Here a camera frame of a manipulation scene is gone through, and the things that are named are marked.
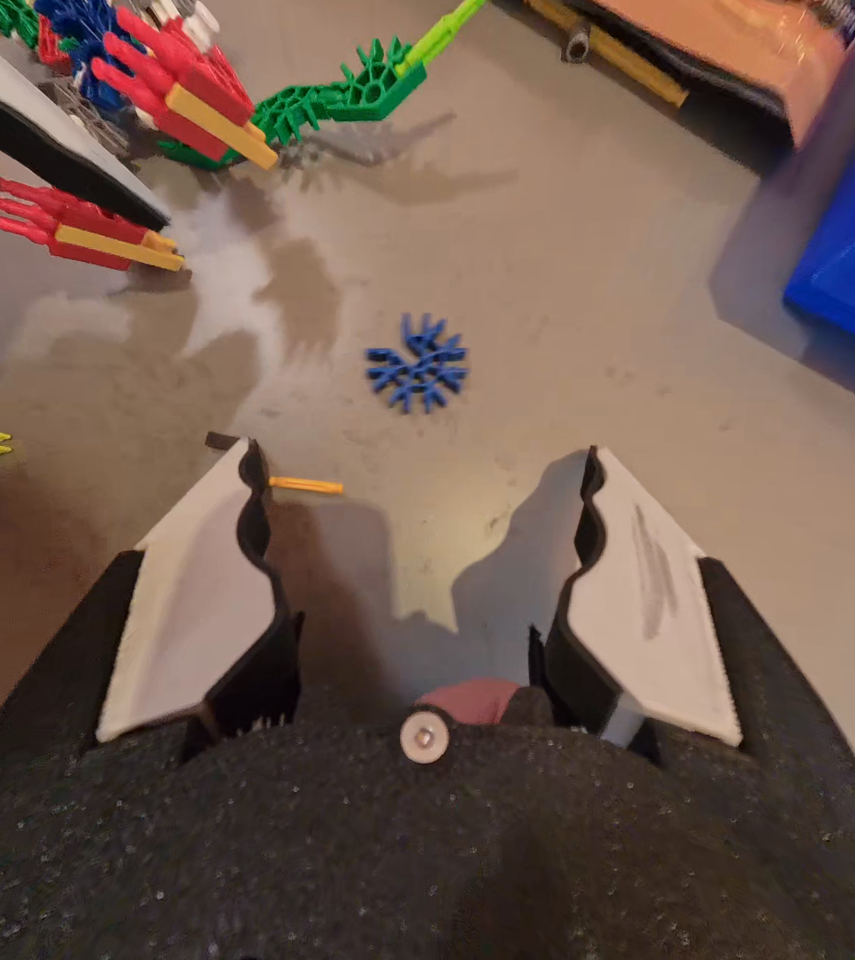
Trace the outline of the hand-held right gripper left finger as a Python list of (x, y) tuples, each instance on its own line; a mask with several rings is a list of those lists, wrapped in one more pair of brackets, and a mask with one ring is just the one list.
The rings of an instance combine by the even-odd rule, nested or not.
[(253, 438), (209, 438), (218, 460), (134, 547), (100, 744), (181, 720), (232, 738), (297, 712), (302, 621), (266, 557), (263, 452)]

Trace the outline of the orange printed toy box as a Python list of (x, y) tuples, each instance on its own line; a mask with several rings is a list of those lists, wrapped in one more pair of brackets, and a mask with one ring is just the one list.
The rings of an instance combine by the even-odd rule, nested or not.
[(855, 2), (601, 1), (602, 18), (675, 69), (766, 111), (801, 147), (851, 48)]

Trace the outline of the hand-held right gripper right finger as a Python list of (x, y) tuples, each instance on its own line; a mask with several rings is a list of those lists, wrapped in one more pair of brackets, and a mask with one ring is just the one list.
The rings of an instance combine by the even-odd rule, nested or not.
[(589, 449), (580, 498), (578, 564), (531, 635), (530, 685), (556, 724), (622, 748), (651, 722), (739, 748), (705, 552), (607, 447)]

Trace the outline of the yellow long rod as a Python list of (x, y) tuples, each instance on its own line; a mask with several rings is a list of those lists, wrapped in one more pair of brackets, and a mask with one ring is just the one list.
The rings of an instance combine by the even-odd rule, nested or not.
[(563, 36), (560, 48), (563, 63), (585, 65), (592, 57), (600, 58), (674, 109), (680, 109), (688, 100), (689, 90), (572, 6), (560, 1), (523, 1), (522, 4)]

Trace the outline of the multicolour construction toy model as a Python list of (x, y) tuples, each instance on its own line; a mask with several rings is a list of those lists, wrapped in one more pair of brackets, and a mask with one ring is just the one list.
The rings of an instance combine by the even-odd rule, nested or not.
[[(460, 3), (413, 44), (375, 38), (357, 48), (358, 70), (342, 64), (338, 80), (288, 86), (259, 102), (218, 47), (218, 21), (203, 2), (0, 2), (0, 54), (128, 169), (130, 119), (176, 162), (213, 171), (251, 162), (268, 171), (275, 147), (300, 141), (305, 128), (386, 120), (483, 6)], [(163, 231), (48, 184), (2, 176), (0, 232), (118, 272), (185, 266)]]

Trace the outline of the blue snowflake connector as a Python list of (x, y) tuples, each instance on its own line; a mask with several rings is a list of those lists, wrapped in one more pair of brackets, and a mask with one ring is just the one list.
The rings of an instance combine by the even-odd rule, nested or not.
[(371, 390), (384, 394), (390, 409), (403, 415), (420, 406), (431, 414), (457, 396), (469, 378), (468, 349), (461, 336), (448, 330), (447, 320), (424, 313), (418, 323), (413, 314), (400, 316), (400, 348), (369, 347), (364, 351)]

